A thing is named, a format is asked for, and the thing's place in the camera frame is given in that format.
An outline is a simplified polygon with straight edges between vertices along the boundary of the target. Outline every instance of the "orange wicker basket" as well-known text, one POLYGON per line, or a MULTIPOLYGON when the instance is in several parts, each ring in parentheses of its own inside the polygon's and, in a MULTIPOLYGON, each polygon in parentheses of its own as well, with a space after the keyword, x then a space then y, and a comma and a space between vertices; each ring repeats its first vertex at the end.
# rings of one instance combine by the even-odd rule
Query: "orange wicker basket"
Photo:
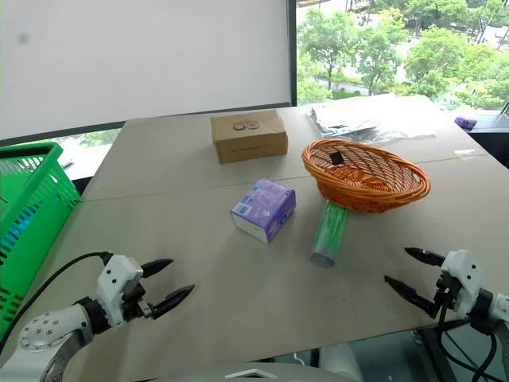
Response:
POLYGON ((304 149, 321 194, 347 209, 383 212, 425 197, 427 175, 397 155, 362 143, 324 139, 304 149))

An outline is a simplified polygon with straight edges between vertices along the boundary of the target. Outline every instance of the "plastic bag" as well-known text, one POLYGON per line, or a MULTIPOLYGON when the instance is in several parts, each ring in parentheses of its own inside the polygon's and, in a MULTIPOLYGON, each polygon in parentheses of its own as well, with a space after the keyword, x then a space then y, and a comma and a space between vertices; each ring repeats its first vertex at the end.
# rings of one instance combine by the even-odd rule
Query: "plastic bag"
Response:
POLYGON ((385 94, 319 103, 308 116, 324 138, 374 144, 432 137, 430 116, 438 112, 424 96, 385 94))

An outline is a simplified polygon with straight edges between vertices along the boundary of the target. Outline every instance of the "cardboard box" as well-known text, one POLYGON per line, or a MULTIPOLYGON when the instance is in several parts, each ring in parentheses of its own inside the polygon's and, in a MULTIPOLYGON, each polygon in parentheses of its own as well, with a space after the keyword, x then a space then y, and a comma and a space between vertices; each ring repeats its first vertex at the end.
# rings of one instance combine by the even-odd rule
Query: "cardboard box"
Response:
POLYGON ((230 214, 237 228, 270 243, 296 205, 294 190, 263 177, 231 209, 230 214))
POLYGON ((283 155, 288 137, 275 110, 212 117, 212 141, 221 163, 283 155))

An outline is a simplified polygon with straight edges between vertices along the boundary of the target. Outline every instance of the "green plastic basket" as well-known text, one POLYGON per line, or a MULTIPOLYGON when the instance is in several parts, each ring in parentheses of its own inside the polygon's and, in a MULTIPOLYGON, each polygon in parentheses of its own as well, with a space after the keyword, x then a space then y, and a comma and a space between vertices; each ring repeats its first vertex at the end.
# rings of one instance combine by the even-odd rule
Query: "green plastic basket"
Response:
POLYGON ((56 143, 0 148, 0 337, 80 195, 56 143))

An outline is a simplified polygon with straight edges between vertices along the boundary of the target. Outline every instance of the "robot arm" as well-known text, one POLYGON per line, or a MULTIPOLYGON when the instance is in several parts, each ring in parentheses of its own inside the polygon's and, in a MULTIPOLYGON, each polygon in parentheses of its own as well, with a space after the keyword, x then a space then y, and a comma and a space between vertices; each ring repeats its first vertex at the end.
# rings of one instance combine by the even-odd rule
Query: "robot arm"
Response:
POLYGON ((483 333, 494 333, 502 344, 502 363, 509 380, 509 296, 481 287, 482 271, 468 250, 451 251, 446 257, 421 248, 405 248, 415 259, 441 267, 437 293, 433 301, 419 296, 413 288, 385 276, 385 281, 405 300, 423 309, 431 318, 443 306, 483 333))
POLYGON ((140 266, 113 255, 98 280, 98 299, 82 298, 68 308, 34 318, 22 330, 13 356, 0 368, 2 382, 59 382, 69 360, 96 334, 118 328, 137 317, 159 318, 179 305, 193 285, 169 294, 153 306, 139 283, 169 265, 160 259, 140 266))

